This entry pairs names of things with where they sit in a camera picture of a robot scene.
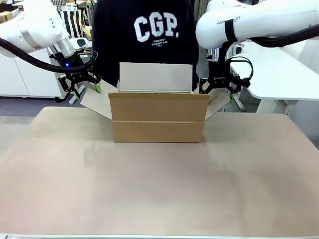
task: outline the open cardboard box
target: open cardboard box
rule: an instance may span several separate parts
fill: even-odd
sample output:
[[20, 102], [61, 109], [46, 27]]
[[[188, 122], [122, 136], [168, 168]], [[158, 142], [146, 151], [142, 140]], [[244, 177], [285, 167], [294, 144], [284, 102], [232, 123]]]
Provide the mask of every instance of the open cardboard box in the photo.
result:
[[81, 104], [112, 120], [115, 142], [200, 142], [230, 100], [223, 89], [200, 95], [191, 86], [191, 65], [121, 63], [120, 89], [91, 85]]

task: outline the gray curtain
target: gray curtain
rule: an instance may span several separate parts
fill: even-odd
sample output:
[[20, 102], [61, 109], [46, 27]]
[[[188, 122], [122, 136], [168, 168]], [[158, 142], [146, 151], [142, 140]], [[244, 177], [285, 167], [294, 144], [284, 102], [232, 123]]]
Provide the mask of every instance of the gray curtain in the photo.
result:
[[195, 10], [194, 10], [194, 16], [195, 21], [198, 21], [201, 16], [204, 15], [207, 9], [207, 4], [210, 0], [196, 0], [195, 1]]

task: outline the black strap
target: black strap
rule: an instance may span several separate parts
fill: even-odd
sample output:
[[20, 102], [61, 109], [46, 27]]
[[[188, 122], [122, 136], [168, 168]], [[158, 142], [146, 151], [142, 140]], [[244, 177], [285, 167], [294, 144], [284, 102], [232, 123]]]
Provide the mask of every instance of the black strap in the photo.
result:
[[234, 19], [225, 21], [225, 33], [228, 41], [238, 41], [234, 32]]

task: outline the person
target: person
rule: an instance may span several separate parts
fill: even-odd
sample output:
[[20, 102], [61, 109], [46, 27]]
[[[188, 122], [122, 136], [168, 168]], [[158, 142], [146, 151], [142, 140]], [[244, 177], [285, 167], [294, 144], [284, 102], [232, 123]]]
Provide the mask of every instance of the person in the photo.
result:
[[115, 86], [120, 62], [193, 65], [198, 43], [190, 0], [98, 0], [93, 20], [96, 70]]

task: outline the brown tabletop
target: brown tabletop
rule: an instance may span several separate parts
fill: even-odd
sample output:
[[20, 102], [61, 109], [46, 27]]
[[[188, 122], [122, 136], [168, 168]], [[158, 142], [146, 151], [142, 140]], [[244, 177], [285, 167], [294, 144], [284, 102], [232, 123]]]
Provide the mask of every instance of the brown tabletop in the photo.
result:
[[45, 108], [0, 161], [0, 232], [319, 236], [319, 152], [284, 115], [218, 113], [199, 144], [113, 143]]

